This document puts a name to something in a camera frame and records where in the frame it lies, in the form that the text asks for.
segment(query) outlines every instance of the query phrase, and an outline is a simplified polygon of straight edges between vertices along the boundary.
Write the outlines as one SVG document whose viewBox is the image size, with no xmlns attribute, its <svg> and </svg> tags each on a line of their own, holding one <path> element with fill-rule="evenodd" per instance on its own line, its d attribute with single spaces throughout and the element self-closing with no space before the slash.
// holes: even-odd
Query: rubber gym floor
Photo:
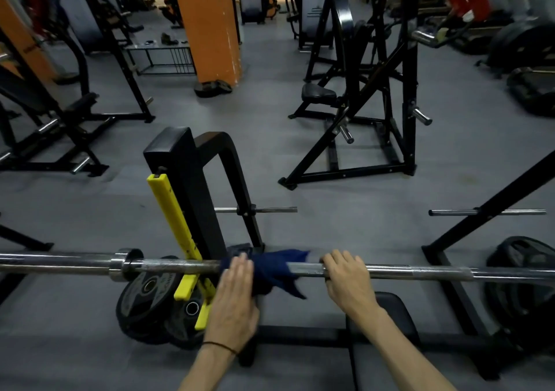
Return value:
<svg viewBox="0 0 555 391">
<path fill-rule="evenodd" d="M 355 20 L 370 11 L 353 3 Z M 140 40 L 158 38 L 168 23 L 156 12 L 138 13 Z M 285 16 L 265 25 L 242 27 L 243 77 L 231 95 L 198 99 L 192 77 L 139 77 L 156 120 L 120 121 L 94 143 L 110 168 L 101 177 L 84 173 L 3 172 L 0 174 L 1 222 L 43 241 L 55 250 L 114 252 L 138 247 L 146 255 L 179 255 L 175 239 L 146 183 L 149 170 L 142 151 L 167 126 L 191 127 L 193 135 L 226 131 L 237 147 L 253 202 L 297 205 L 298 214 L 260 214 L 258 223 L 269 250 L 311 250 L 317 261 L 333 248 L 348 249 L 367 263 L 426 265 L 420 246 L 448 230 L 459 218 L 430 218 L 429 209 L 472 208 L 519 176 L 553 148 L 555 121 L 524 112 L 504 91 L 504 83 L 480 68 L 474 57 L 445 47 L 419 47 L 418 103 L 434 119 L 418 124 L 414 177 L 392 174 L 303 184 L 288 191 L 277 180 L 293 170 L 323 132 L 320 121 L 287 115 L 300 104 L 309 54 L 299 53 Z M 183 38 L 183 31 L 171 35 Z M 390 50 L 397 32 L 389 40 Z M 74 65 L 69 57 L 67 67 Z M 89 59 L 92 91 L 101 95 L 97 110 L 122 112 L 138 106 L 110 55 Z M 342 81 L 330 85 L 341 91 Z M 76 87 L 66 90 L 73 94 Z M 401 85 L 392 81 L 398 121 Z M 361 115 L 382 114 L 381 96 Z M 23 124 L 24 117 L 14 123 Z M 353 145 L 338 137 L 340 167 L 379 164 L 383 160 L 372 130 L 353 127 Z M 47 154 L 59 152 L 58 147 Z M 322 156 L 314 170 L 325 167 Z M 217 206 L 234 198 L 218 159 L 205 168 Z M 490 252 L 511 235 L 527 235 L 555 244 L 555 185 L 548 184 L 517 205 L 545 208 L 540 217 L 499 217 L 447 251 L 454 264 L 483 265 Z M 228 244 L 248 241 L 239 217 L 219 215 Z M 8 242 L 0 249 L 13 250 Z M 269 295 L 261 323 L 273 325 L 344 325 L 321 279 L 301 279 L 301 301 L 281 290 Z M 373 281 L 376 290 L 405 302 L 419 331 L 456 333 L 460 329 L 440 286 L 432 282 Z M 0 307 L 0 384 L 20 390 L 175 390 L 194 353 L 167 344 L 147 346 L 118 328 L 115 304 L 124 285 L 108 278 L 29 275 Z M 484 308 L 481 287 L 468 293 L 491 331 L 495 322 Z M 364 390 L 396 389 L 385 364 L 368 346 L 358 361 Z M 480 378 L 469 359 L 458 355 L 427 357 L 460 390 L 552 389 L 555 360 L 538 357 L 503 373 L 498 382 Z M 260 346 L 250 369 L 231 368 L 219 389 L 351 390 L 347 350 Z"/>
</svg>

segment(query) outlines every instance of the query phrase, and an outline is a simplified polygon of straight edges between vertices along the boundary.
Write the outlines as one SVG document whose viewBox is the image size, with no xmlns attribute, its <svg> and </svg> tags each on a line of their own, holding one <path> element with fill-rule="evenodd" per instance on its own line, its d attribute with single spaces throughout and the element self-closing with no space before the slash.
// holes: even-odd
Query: forearm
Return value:
<svg viewBox="0 0 555 391">
<path fill-rule="evenodd" d="M 400 391 L 456 391 L 456 388 L 405 337 L 384 309 L 359 327 L 376 346 Z"/>
<path fill-rule="evenodd" d="M 212 391 L 233 360 L 233 353 L 217 346 L 202 346 L 195 363 L 177 391 Z"/>
</svg>

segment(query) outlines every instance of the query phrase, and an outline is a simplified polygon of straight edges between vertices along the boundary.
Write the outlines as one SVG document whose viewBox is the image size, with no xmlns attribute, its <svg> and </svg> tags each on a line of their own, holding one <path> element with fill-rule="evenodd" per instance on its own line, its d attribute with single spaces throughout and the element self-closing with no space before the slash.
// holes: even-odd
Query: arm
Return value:
<svg viewBox="0 0 555 391">
<path fill-rule="evenodd" d="M 378 305 L 360 257 L 337 249 L 323 257 L 331 299 L 362 330 L 385 360 L 400 391 L 456 391 Z"/>
<path fill-rule="evenodd" d="M 212 391 L 256 331 L 260 311 L 251 297 L 253 262 L 235 257 L 218 283 L 204 343 L 178 391 Z"/>
</svg>

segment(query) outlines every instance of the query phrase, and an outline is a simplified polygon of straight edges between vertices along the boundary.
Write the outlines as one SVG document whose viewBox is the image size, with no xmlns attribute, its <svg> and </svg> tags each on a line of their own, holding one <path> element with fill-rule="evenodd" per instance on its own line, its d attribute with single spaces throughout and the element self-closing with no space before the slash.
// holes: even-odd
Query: barbell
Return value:
<svg viewBox="0 0 555 391">
<path fill-rule="evenodd" d="M 289 262 L 288 267 L 299 277 L 328 276 L 320 263 Z M 555 269 L 367 265 L 366 270 L 372 278 L 392 280 L 555 284 Z M 0 253 L 0 272 L 107 275 L 114 281 L 130 281 L 141 272 L 218 274 L 220 261 L 149 259 L 139 249 L 121 249 L 115 254 L 10 252 Z"/>
</svg>

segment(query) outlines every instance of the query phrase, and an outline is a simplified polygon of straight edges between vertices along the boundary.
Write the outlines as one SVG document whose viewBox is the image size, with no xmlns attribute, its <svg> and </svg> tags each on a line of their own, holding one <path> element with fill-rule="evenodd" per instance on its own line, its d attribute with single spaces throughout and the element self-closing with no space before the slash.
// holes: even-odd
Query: blue cloth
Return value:
<svg viewBox="0 0 555 391">
<path fill-rule="evenodd" d="M 289 271 L 287 263 L 305 262 L 308 254 L 305 250 L 285 249 L 251 255 L 254 263 L 253 296 L 268 294 L 274 287 L 279 287 L 292 296 L 306 299 L 295 286 L 298 277 Z M 220 272 L 229 268 L 230 261 L 230 258 L 221 260 Z"/>
</svg>

